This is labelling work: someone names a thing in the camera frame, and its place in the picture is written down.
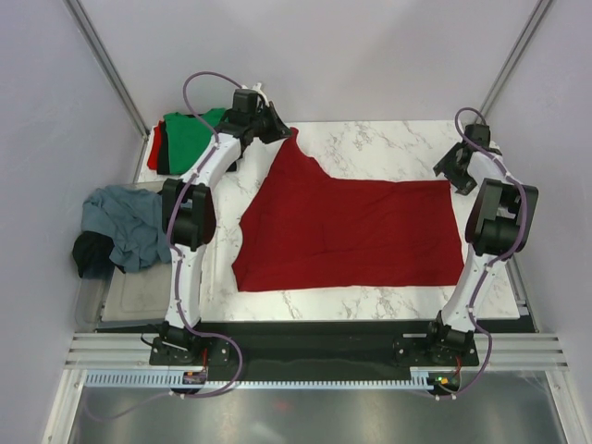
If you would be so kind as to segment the dark red t shirt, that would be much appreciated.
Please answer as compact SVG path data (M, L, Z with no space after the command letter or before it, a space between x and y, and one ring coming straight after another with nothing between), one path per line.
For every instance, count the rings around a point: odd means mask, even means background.
M298 133L240 219L240 291L457 283L462 241L447 181L333 178Z

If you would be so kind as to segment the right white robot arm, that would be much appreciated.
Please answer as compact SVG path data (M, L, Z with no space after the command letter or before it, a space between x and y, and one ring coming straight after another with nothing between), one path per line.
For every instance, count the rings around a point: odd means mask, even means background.
M457 285L428 328L425 357L434 364L457 364L474 352L480 306L493 278L526 245L539 190L520 182L490 146L487 123L473 123L434 166L462 195L477 189L464 239L467 257Z

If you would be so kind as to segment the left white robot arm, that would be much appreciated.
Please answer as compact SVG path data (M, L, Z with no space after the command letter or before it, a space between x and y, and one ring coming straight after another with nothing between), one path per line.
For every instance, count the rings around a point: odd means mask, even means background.
M204 152L178 179L167 179L161 192L163 231L171 254L169 306L157 328L151 365L195 365L206 333L191 331L201 320L200 289L207 244L216 232L213 191L255 140L264 144L286 139L290 129L258 85L233 93Z

